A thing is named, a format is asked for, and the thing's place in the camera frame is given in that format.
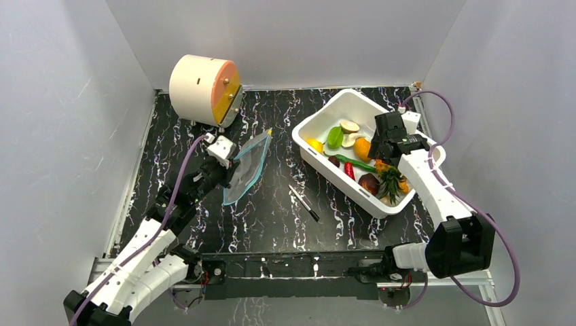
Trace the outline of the orange toy pineapple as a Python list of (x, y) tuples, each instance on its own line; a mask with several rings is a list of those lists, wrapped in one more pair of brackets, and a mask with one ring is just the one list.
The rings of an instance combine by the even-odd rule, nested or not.
[(374, 167), (380, 179), (380, 189), (376, 197), (387, 199), (390, 205), (396, 205), (399, 197), (410, 190), (406, 177), (396, 167), (383, 160), (376, 160)]

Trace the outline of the clear blue zip top bag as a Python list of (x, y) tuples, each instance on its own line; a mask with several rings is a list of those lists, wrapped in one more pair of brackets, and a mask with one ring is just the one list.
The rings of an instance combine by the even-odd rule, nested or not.
[(238, 202), (258, 181), (272, 140), (272, 129), (249, 139), (240, 149), (234, 163), (237, 167), (230, 179), (230, 186), (223, 190), (223, 205)]

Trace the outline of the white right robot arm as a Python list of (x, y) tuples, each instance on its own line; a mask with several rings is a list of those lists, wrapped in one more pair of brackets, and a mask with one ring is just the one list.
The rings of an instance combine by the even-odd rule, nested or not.
[(433, 157), (439, 144), (421, 134), (409, 134), (398, 112), (374, 119), (376, 131), (369, 156), (391, 163), (394, 175), (408, 179), (433, 219), (435, 230), (426, 243), (388, 246), (381, 262), (370, 264), (362, 273), (399, 281), (410, 270), (446, 278), (487, 269), (495, 230), (488, 219), (456, 197)]

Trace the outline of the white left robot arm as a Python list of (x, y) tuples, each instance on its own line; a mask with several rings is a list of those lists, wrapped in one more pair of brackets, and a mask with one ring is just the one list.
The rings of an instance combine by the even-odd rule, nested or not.
[(137, 233), (113, 262), (83, 291), (71, 291), (63, 305), (70, 325), (132, 325), (162, 293), (179, 281), (200, 279), (203, 265), (191, 249), (178, 246), (152, 263), (196, 214), (196, 204), (221, 185), (228, 187), (238, 161), (222, 166), (205, 156), (200, 168), (179, 173), (163, 186)]

